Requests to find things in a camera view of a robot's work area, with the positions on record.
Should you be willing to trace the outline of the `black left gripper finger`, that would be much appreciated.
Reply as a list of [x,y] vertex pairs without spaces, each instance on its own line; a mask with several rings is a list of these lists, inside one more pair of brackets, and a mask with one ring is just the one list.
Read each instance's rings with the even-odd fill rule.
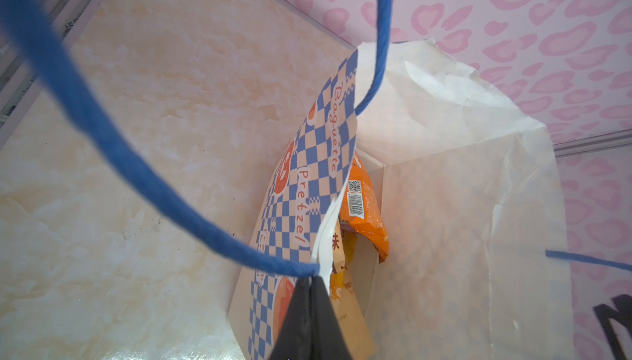
[[269,358],[279,360],[344,360],[350,354],[324,281],[301,278]]

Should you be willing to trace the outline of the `checkered paper bag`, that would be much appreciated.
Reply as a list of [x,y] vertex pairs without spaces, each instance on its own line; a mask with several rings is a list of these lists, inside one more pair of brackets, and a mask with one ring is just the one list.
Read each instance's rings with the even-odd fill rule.
[[[337,67],[372,77],[375,0],[104,0],[72,47],[133,146],[256,243],[286,146]],[[378,359],[625,358],[631,151],[555,145],[631,127],[631,0],[394,0],[358,120],[391,253],[353,278]],[[239,285],[39,95],[1,150],[4,359],[255,358],[274,289]]]

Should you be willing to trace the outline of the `orange corn snack bag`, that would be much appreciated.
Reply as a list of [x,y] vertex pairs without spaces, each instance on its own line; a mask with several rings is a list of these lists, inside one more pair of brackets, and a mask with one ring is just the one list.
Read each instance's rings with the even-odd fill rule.
[[348,230],[360,234],[373,244],[378,253],[379,263],[387,260],[387,228],[378,206],[373,182],[358,154],[354,154],[352,159],[339,220],[348,227]]

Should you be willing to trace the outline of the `tan paper snack bag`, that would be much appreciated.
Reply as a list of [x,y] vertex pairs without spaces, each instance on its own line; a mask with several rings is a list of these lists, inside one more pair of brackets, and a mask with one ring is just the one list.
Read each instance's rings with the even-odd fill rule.
[[357,301],[352,275],[347,269],[343,234],[338,229],[333,235],[332,249],[330,300],[342,337],[352,359],[370,359],[375,354],[375,346]]

